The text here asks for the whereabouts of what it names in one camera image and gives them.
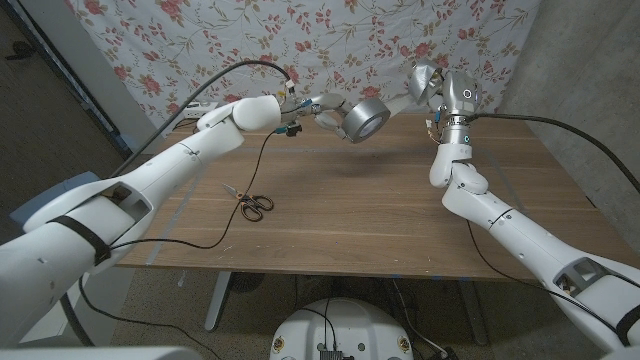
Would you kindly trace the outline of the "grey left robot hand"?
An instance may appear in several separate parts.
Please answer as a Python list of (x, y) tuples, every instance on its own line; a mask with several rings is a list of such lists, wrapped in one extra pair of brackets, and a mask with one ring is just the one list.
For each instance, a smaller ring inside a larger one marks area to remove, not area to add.
[(311, 98), (286, 100), (280, 112), (283, 123), (292, 123), (299, 117), (311, 115), (322, 129), (333, 131), (341, 139), (350, 139), (345, 125), (346, 117), (353, 108), (342, 95), (325, 93)]

